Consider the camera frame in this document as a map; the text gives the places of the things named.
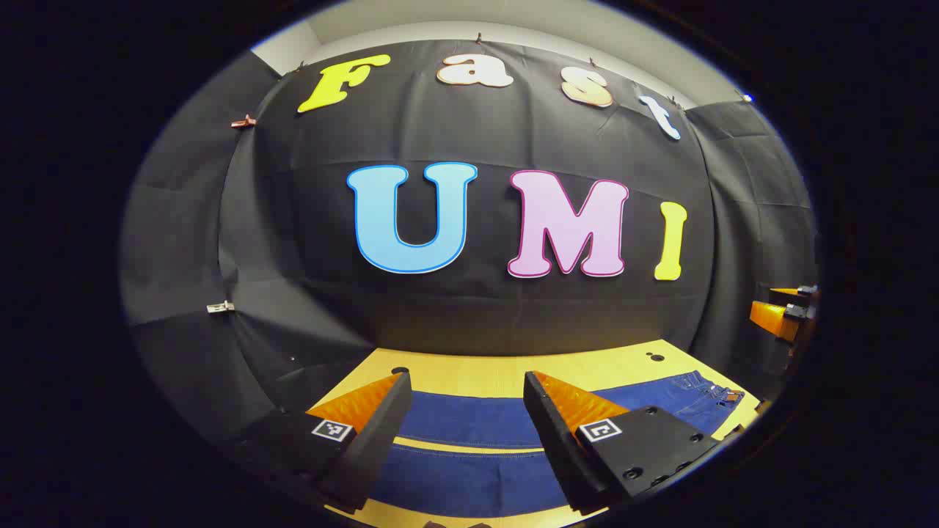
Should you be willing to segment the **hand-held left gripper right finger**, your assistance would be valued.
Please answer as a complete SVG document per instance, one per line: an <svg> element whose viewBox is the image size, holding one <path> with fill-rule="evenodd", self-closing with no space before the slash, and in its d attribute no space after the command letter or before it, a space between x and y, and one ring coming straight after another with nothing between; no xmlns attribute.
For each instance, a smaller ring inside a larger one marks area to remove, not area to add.
<svg viewBox="0 0 939 528"><path fill-rule="evenodd" d="M539 371L523 403L568 505L587 515L656 494L718 446L664 408L624 408Z"/></svg>

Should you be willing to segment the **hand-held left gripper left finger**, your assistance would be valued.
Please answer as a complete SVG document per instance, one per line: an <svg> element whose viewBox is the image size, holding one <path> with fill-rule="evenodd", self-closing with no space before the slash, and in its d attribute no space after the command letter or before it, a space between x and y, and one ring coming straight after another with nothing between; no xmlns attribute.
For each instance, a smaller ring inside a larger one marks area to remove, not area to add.
<svg viewBox="0 0 939 528"><path fill-rule="evenodd" d="M355 514L379 481L412 407L412 377L395 370L304 411L275 411L238 437L247 468L314 507Z"/></svg>

